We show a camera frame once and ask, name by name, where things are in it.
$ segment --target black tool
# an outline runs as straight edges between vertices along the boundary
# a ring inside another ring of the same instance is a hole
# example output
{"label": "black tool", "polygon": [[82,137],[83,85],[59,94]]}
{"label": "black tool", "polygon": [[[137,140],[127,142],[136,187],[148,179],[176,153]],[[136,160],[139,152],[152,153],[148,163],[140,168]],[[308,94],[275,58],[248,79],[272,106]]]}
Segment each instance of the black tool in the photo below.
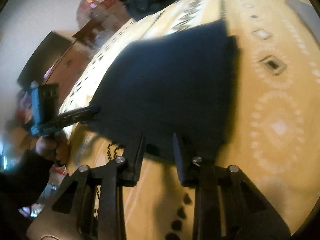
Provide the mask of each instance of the black tool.
{"label": "black tool", "polygon": [[215,166],[181,134],[173,135],[173,148],[181,185],[196,188],[193,240],[290,238],[286,223],[236,165]]}
{"label": "black tool", "polygon": [[[32,135],[53,137],[64,127],[93,120],[94,115],[100,111],[98,106],[88,106],[58,115],[58,92],[58,84],[40,85],[32,90],[31,102],[35,122],[31,128]],[[57,166],[63,166],[60,161],[55,162]]]}
{"label": "black tool", "polygon": [[[122,187],[137,184],[144,148],[144,136],[137,133],[122,156],[93,169],[82,165],[71,177],[67,175],[57,194],[31,223],[27,237],[30,240],[125,240]],[[93,217],[97,185],[101,185],[98,221]]]}

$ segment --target yellow bedspread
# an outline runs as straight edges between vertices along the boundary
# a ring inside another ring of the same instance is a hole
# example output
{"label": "yellow bedspread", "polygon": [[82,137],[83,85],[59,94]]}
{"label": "yellow bedspread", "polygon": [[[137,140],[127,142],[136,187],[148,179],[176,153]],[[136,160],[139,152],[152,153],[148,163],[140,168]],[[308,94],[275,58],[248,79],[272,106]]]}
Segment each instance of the yellow bedspread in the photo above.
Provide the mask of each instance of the yellow bedspread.
{"label": "yellow bedspread", "polygon": [[[294,233],[320,196],[320,53],[284,0],[180,0],[139,22],[130,20],[93,58],[61,111],[87,106],[108,67],[131,41],[209,23],[221,15],[229,35],[237,36],[241,54],[233,132],[217,165],[238,165]],[[101,166],[122,154],[86,126],[65,131],[72,143],[71,174],[81,164]],[[184,201],[186,194],[192,203]],[[191,239],[193,200],[194,192],[180,186],[174,166],[146,156],[138,185],[124,189],[128,239],[165,239],[174,232],[175,220],[182,221],[182,231],[174,233]],[[182,211],[185,219],[177,215]]]}

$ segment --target black clamp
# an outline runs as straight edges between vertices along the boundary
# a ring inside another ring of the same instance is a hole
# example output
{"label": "black clamp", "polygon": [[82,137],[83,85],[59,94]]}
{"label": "black clamp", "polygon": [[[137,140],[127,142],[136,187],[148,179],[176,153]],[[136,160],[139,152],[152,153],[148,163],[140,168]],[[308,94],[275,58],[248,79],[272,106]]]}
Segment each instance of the black clamp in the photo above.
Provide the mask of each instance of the black clamp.
{"label": "black clamp", "polygon": [[[125,240],[122,187],[134,187],[140,177],[145,139],[136,134],[122,156],[90,169],[82,165],[63,180],[27,231],[30,240]],[[98,221],[93,216],[100,185]]]}
{"label": "black clamp", "polygon": [[236,165],[215,166],[181,134],[173,135],[173,148],[181,185],[196,189],[193,240],[290,238],[287,224]]}

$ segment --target wooden cabinet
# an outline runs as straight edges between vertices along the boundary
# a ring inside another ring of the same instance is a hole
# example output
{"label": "wooden cabinet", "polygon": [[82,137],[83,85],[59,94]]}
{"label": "wooden cabinet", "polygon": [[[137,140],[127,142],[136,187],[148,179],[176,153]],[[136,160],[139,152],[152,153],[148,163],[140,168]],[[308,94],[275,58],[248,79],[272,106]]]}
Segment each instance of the wooden cabinet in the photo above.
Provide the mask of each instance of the wooden cabinet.
{"label": "wooden cabinet", "polygon": [[59,84],[59,103],[62,104],[88,63],[88,56],[71,45],[51,68],[43,84]]}

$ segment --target black sleeve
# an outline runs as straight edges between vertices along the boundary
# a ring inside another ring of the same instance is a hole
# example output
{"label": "black sleeve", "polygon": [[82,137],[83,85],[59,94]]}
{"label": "black sleeve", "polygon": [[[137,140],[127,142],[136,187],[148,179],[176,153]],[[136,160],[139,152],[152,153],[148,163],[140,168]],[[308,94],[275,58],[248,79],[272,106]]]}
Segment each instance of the black sleeve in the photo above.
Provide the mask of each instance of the black sleeve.
{"label": "black sleeve", "polygon": [[0,191],[6,193],[19,207],[35,203],[49,180],[53,162],[26,150],[13,170],[0,174]]}

